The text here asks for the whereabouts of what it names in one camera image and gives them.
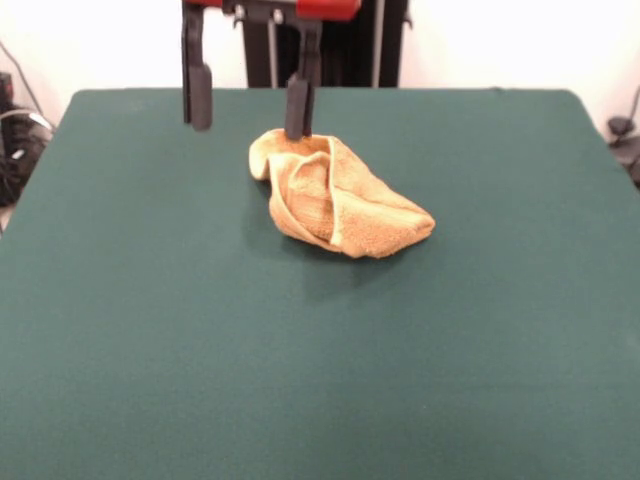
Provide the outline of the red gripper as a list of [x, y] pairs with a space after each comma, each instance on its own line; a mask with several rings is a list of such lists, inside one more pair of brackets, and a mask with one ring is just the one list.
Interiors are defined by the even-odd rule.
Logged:
[[321, 78], [321, 21], [349, 21], [359, 0], [237, 0], [182, 2], [184, 123], [195, 131], [212, 125], [212, 74], [203, 58], [204, 10], [214, 8], [240, 22], [294, 23], [300, 34], [297, 70], [287, 82], [285, 133], [290, 140], [312, 134], [315, 88]]

